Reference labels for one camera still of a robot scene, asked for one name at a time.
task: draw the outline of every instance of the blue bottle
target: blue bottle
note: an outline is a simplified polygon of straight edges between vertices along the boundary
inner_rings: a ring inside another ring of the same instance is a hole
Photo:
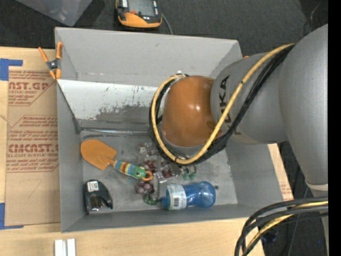
[[[207,181],[191,185],[171,183],[167,185],[166,196],[161,198],[167,210],[181,210],[188,206],[211,207],[215,203],[215,189]]]

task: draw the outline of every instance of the black cable bundle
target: black cable bundle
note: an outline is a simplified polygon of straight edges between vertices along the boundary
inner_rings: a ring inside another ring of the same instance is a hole
[[[307,214],[304,217],[299,217],[300,214]],[[278,223],[292,223],[306,219],[321,218],[328,215],[328,197],[315,197],[294,199],[275,203],[264,207],[252,214],[245,222],[241,231],[240,237],[237,240],[234,256],[239,256],[242,249],[242,256],[246,256],[257,244],[261,236],[269,229],[273,228]],[[276,219],[282,219],[278,223],[265,226]],[[255,228],[260,227],[258,236],[252,240],[249,246],[246,246],[246,236]]]

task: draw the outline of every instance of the cardboard sheet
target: cardboard sheet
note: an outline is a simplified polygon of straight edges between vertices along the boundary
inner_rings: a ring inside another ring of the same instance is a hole
[[[55,50],[45,50],[50,60]],[[0,47],[9,66],[5,225],[60,221],[56,82],[38,49]]]

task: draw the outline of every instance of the orange clamp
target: orange clamp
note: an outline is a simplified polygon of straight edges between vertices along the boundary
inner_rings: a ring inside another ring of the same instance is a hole
[[[38,47],[38,50],[40,54],[42,55],[43,60],[46,62],[50,70],[50,75],[52,76],[53,79],[59,79],[61,77],[61,70],[59,68],[59,63],[60,63],[60,60],[62,59],[62,49],[63,49],[62,42],[58,42],[57,48],[56,48],[56,59],[53,61],[49,61],[43,49],[41,47]]]

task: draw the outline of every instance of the toy trowel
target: toy trowel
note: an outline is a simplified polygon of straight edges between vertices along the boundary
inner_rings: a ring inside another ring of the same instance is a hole
[[[82,142],[80,153],[86,161],[100,170],[105,170],[112,165],[117,171],[136,179],[148,181],[153,178],[153,174],[146,171],[144,167],[114,160],[117,151],[100,140],[92,139]]]

